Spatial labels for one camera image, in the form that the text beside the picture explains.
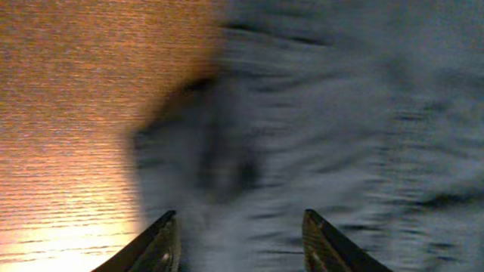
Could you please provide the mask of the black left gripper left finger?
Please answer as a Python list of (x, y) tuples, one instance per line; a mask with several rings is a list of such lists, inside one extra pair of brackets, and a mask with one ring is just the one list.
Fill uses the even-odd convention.
[(179, 224), (170, 210), (92, 272), (178, 272), (180, 257)]

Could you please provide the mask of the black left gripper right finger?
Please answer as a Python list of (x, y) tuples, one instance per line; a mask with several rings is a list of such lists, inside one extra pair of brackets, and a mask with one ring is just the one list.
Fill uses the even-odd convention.
[(302, 243), (307, 272), (392, 272), (313, 209), (304, 212)]

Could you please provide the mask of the dark navy blue shorts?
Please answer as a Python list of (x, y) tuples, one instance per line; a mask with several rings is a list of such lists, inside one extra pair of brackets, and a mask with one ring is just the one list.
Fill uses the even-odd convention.
[(225, 1), (217, 73), (135, 135), (183, 271), (301, 271), (314, 209), (395, 271), (483, 269), (483, 3)]

